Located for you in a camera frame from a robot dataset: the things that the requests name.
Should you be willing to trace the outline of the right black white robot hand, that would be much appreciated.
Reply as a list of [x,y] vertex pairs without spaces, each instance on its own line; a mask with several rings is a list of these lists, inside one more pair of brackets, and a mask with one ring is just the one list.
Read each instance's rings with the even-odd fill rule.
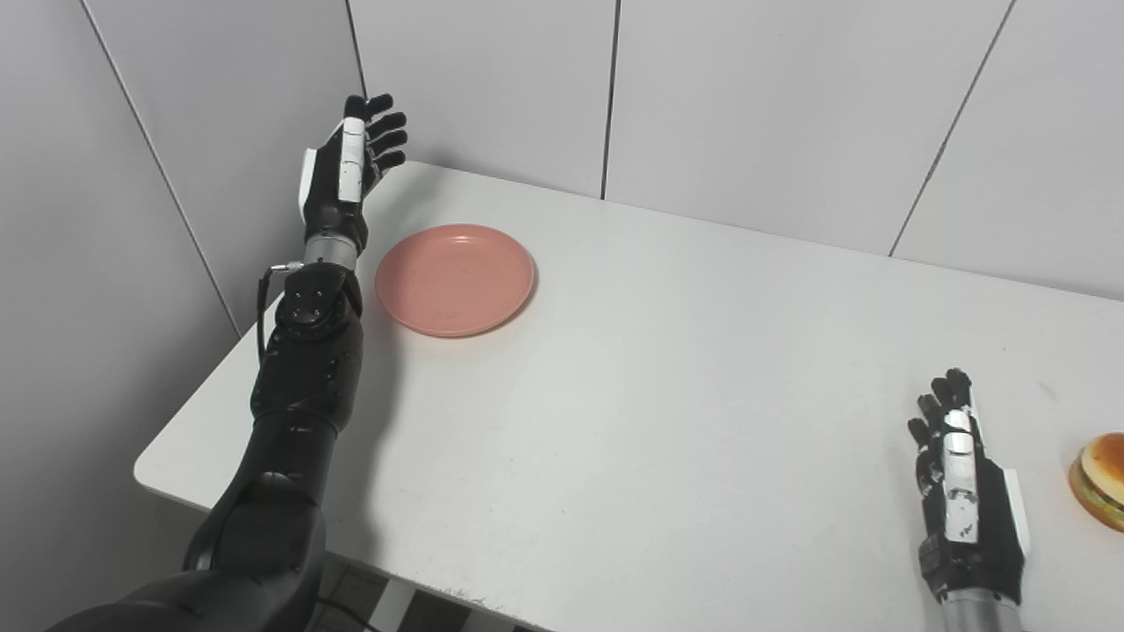
[[1022,604],[1027,553],[1006,471],[984,446],[969,374],[952,368],[935,377],[917,408],[907,427],[926,531],[917,549],[923,579],[936,599],[984,589]]

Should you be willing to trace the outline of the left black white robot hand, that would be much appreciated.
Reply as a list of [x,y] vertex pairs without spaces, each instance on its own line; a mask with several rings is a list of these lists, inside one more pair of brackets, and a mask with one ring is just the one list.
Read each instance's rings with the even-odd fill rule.
[[396,111],[390,94],[369,100],[348,97],[329,139],[321,147],[307,148],[303,156],[298,204],[305,240],[337,235],[357,249],[365,247],[369,228],[363,204],[390,169],[405,163],[406,124],[405,112]]

